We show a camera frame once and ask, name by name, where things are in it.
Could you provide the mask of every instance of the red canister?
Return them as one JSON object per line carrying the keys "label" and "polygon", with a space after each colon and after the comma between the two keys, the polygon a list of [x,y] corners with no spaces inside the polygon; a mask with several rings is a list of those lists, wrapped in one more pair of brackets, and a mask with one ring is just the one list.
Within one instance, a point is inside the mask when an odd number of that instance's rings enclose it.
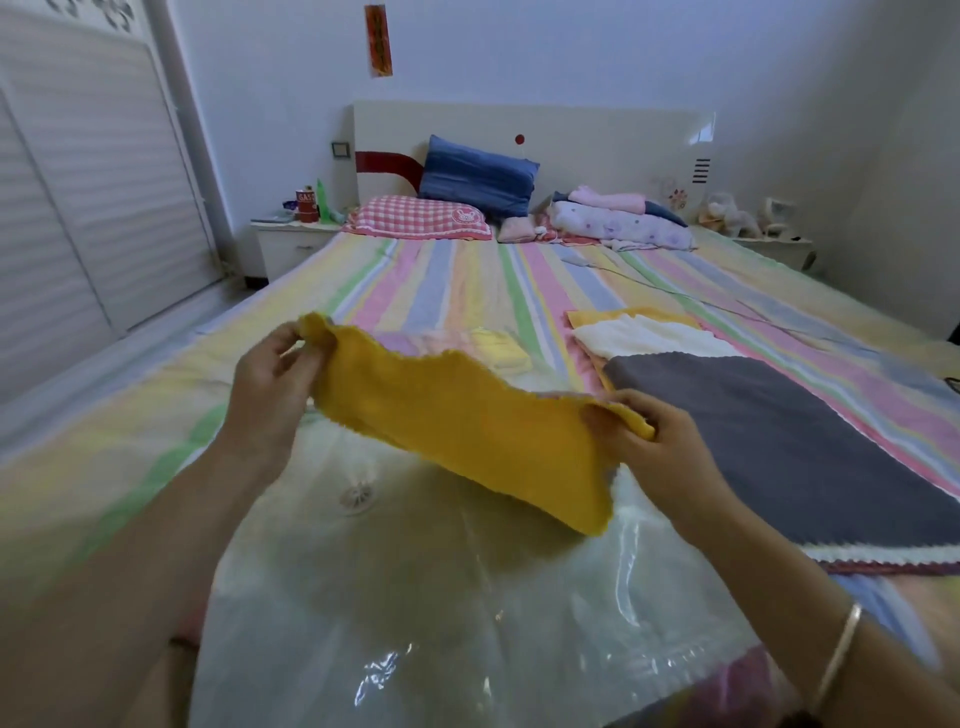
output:
{"label": "red canister", "polygon": [[317,193],[309,184],[304,189],[297,190],[297,219],[302,223],[320,222]]}

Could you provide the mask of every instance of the hand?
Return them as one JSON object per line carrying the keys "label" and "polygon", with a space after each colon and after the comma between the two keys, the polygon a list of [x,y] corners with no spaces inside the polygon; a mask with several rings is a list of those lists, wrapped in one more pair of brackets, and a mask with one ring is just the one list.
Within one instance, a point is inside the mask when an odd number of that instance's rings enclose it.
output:
{"label": "hand", "polygon": [[287,322],[240,357],[224,426],[211,446],[242,460],[264,488],[287,466],[313,383],[336,347],[330,335],[322,347],[292,349],[299,340],[297,325]]}
{"label": "hand", "polygon": [[647,497],[685,539],[703,519],[739,501],[720,473],[689,413],[632,389],[606,397],[643,415],[657,430],[642,440],[610,410],[583,409],[583,419],[601,448],[626,463]]}

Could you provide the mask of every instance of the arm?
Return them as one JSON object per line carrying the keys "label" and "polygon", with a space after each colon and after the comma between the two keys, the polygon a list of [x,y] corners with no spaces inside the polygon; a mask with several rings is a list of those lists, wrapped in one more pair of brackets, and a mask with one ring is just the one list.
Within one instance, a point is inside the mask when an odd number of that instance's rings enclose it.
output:
{"label": "arm", "polygon": [[123,717],[209,588],[234,530],[286,467],[325,359],[313,347],[288,352],[297,340],[285,324],[240,359],[224,426],[206,452],[41,599],[4,645],[5,725],[104,726]]}
{"label": "arm", "polygon": [[[657,439],[639,439],[599,407],[585,409],[590,430],[707,557],[809,704],[852,599],[736,497],[689,414],[639,392],[618,392],[612,399],[646,417]],[[819,718],[836,728],[960,726],[960,697],[864,616]]]}

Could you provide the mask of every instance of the striped bedsheet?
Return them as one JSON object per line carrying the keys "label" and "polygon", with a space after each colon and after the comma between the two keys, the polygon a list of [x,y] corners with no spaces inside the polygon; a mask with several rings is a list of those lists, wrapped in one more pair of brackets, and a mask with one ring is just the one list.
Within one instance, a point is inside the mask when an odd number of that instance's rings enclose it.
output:
{"label": "striped bedsheet", "polygon": [[[816,283],[800,283],[799,274],[780,266],[770,276],[794,288],[809,285],[817,295]],[[223,418],[237,357],[283,320],[320,310],[370,330],[506,330],[573,388],[592,391],[599,382],[565,313],[637,305],[693,315],[801,381],[910,467],[960,493],[960,398],[705,255],[341,234],[161,370],[5,465],[0,619],[17,619],[63,568],[105,543],[205,447]],[[836,578],[960,686],[960,579]],[[731,713],[743,703],[749,711],[737,724],[751,725],[754,714],[776,710],[767,665],[762,654],[748,656],[643,722],[694,725],[705,706]]]}

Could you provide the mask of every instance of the bangle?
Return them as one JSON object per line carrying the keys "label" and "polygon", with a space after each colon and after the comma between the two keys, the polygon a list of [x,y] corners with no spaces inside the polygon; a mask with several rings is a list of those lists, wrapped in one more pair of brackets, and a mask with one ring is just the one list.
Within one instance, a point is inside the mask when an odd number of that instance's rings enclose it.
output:
{"label": "bangle", "polygon": [[863,607],[860,606],[859,602],[854,602],[850,609],[850,614],[847,616],[847,623],[844,624],[843,632],[840,633],[840,641],[833,650],[833,656],[827,663],[827,669],[824,670],[824,676],[820,680],[820,687],[817,688],[813,703],[810,706],[810,712],[815,716],[818,715],[821,708],[824,707],[824,703],[827,701],[830,693],[830,688],[833,687],[833,683],[836,680],[837,673],[847,659],[847,653],[850,652],[850,645],[853,642],[853,635],[856,634],[856,625],[860,623],[860,615],[862,613]]}

